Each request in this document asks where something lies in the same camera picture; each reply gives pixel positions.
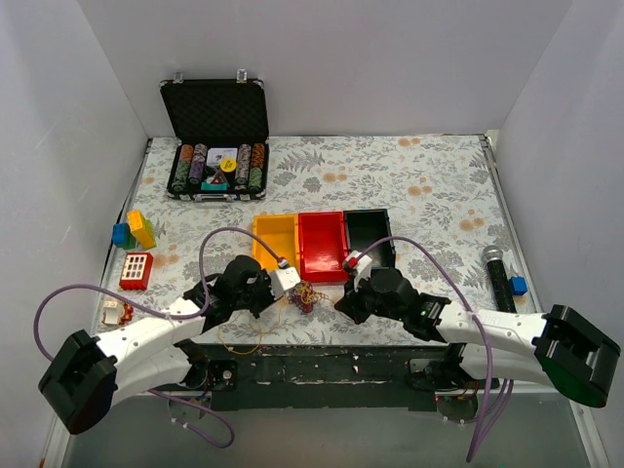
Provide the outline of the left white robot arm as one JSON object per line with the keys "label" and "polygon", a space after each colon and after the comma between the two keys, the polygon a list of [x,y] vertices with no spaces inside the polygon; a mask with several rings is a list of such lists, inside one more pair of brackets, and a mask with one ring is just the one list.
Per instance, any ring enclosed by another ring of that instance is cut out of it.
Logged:
{"label": "left white robot arm", "polygon": [[215,368],[195,337],[247,310],[259,316],[300,281],[281,262],[268,271],[238,255],[155,317],[95,336],[80,330],[52,359],[38,389],[72,435],[98,424],[116,404],[163,385],[195,390]]}

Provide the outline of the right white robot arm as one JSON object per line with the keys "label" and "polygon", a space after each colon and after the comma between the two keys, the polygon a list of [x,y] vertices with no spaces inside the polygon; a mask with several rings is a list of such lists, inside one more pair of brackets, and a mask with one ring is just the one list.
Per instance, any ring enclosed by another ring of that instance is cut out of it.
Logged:
{"label": "right white robot arm", "polygon": [[357,324],[374,315],[400,322],[420,340],[462,345],[463,353],[441,363],[443,380],[457,388],[487,377],[534,382],[601,409],[621,354],[614,340],[571,307],[470,314],[456,301],[419,292],[395,268],[349,279],[335,308]]}

